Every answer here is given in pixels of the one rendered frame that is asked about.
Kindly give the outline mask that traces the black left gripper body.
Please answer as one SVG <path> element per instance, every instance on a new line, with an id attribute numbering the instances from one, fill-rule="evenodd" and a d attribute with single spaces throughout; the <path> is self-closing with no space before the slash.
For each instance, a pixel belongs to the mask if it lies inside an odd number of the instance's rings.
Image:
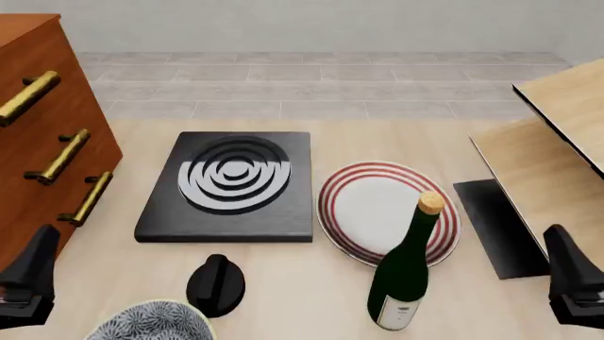
<path id="1" fill-rule="evenodd" d="M 44 325 L 55 306 L 54 284 L 0 285 L 0 327 Z"/>

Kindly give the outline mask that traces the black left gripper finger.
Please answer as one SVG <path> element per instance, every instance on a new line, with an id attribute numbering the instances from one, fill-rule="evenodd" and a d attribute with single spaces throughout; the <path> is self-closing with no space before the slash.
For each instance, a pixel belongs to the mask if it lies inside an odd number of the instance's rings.
<path id="1" fill-rule="evenodd" d="M 0 301 L 55 298 L 54 266 L 60 233 L 50 224 L 41 226 L 23 251 L 0 271 Z"/>

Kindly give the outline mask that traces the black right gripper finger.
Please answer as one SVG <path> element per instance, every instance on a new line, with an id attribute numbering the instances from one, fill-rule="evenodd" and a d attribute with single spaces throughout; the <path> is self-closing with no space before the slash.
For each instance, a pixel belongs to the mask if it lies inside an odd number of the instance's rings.
<path id="1" fill-rule="evenodd" d="M 563 226 L 550 226 L 544 238 L 550 265 L 550 297 L 604 297 L 604 271 L 586 257 Z"/>

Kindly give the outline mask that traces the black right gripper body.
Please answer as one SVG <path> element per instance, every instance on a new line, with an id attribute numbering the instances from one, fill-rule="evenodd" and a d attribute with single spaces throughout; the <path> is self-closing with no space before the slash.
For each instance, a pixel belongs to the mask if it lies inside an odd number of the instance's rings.
<path id="1" fill-rule="evenodd" d="M 548 298 L 561 325 L 604 331 L 604 284 L 568 288 L 551 283 Z"/>

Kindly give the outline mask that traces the patterned grey bowl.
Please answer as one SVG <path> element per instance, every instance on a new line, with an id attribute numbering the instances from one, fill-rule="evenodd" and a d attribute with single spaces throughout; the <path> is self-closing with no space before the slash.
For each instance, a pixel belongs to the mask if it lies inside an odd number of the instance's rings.
<path id="1" fill-rule="evenodd" d="M 208 318 L 192 305 L 152 299 L 102 322 L 84 340 L 218 340 Z"/>

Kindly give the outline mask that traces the wooden cabinet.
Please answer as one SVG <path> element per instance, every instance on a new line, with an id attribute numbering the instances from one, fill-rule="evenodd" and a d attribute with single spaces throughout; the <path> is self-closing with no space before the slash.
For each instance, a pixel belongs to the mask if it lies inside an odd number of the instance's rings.
<path id="1" fill-rule="evenodd" d="M 8 127 L 0 127 L 0 271 L 39 227 L 50 224 L 67 243 L 77 229 L 58 221 L 74 213 L 91 189 L 86 177 L 113 172 L 122 151 L 93 95 L 57 14 L 0 13 L 0 107 L 24 78 L 55 71 L 60 84 Z M 40 172 L 66 146 L 59 135 L 87 129 L 91 137 L 50 186 L 24 179 Z"/>

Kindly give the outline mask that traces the pale wood rack, black base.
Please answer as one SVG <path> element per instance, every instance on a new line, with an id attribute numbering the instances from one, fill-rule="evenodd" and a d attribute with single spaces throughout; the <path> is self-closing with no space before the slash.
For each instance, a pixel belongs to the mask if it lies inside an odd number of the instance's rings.
<path id="1" fill-rule="evenodd" d="M 554 224 L 604 269 L 604 59 L 513 91 L 533 115 L 473 132 L 492 177 L 454 186 L 496 275 L 547 275 Z"/>

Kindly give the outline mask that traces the dark green corked bottle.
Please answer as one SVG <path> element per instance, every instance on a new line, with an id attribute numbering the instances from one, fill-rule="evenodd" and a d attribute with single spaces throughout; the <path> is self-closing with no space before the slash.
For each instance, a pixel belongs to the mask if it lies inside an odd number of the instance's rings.
<path id="1" fill-rule="evenodd" d="M 403 241 L 378 264 L 367 299 L 371 319 L 386 331 L 410 325 L 428 289 L 426 249 L 429 237 L 445 207 L 437 192 L 419 196 Z"/>

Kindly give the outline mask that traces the round black stove knob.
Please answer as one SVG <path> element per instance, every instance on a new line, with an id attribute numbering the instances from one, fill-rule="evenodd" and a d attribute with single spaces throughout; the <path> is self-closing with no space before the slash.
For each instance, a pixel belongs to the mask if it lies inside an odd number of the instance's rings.
<path id="1" fill-rule="evenodd" d="M 230 314 L 245 293 L 241 268 L 223 254 L 211 254 L 190 276 L 186 297 L 207 318 Z"/>

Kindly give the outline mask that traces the flat black stove plate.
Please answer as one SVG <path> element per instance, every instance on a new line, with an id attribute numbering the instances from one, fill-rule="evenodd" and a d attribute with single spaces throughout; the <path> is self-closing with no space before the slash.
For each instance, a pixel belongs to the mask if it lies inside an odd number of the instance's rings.
<path id="1" fill-rule="evenodd" d="M 134 230 L 139 243 L 309 243 L 308 132 L 181 132 Z"/>

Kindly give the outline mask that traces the white plate with red rings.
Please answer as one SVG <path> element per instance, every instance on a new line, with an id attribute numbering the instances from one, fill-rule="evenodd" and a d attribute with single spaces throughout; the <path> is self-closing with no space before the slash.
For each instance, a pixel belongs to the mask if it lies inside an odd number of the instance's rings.
<path id="1" fill-rule="evenodd" d="M 334 172 L 317 195 L 318 222 L 337 248 L 375 267 L 404 239 L 423 192 L 445 201 L 426 248 L 428 266 L 437 265 L 461 239 L 461 215 L 438 183 L 409 166 L 362 161 Z"/>

